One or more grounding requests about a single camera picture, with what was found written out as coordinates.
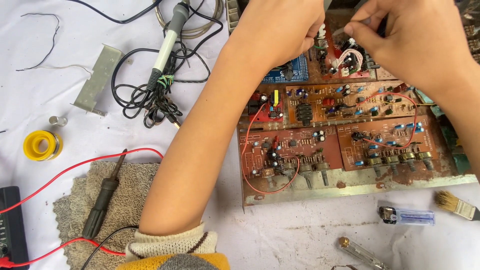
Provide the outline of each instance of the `screwdriver handle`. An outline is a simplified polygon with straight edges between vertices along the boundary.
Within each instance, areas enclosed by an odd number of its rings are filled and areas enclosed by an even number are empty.
[[[100,193],[85,223],[84,231],[82,232],[83,238],[93,239],[97,236],[100,228],[102,228],[110,200],[118,185],[119,182],[116,180],[103,179]]]

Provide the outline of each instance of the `hand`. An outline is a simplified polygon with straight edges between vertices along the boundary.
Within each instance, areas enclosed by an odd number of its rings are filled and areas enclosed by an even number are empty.
[[[324,19],[323,0],[250,0],[226,47],[269,70],[311,48]]]
[[[375,31],[387,14],[381,38]],[[369,25],[359,23],[369,17]],[[431,98],[477,65],[453,0],[369,0],[344,30],[378,64]]]

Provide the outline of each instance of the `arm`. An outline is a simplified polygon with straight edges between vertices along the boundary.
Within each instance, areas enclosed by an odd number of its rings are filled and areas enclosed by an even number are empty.
[[[387,14],[386,38],[381,38],[374,30]],[[359,23],[366,18],[371,18],[369,25]],[[454,1],[369,0],[345,26],[345,33],[386,70],[442,108],[479,178],[480,65],[469,52]]]
[[[323,20],[321,0],[250,1],[158,168],[140,232],[170,235],[200,224],[248,99],[271,68],[313,46]]]

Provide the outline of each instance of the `blue circuit board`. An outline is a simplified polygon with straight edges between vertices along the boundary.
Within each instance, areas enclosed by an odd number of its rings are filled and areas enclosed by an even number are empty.
[[[304,82],[308,80],[307,58],[303,54],[292,60],[292,67],[294,75],[290,81],[285,79],[281,70],[271,70],[262,80],[262,84]]]

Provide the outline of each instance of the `brush bristles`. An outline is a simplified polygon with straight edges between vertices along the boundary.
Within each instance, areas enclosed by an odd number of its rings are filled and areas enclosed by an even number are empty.
[[[458,201],[457,197],[446,190],[435,192],[435,204],[443,210],[455,212]]]

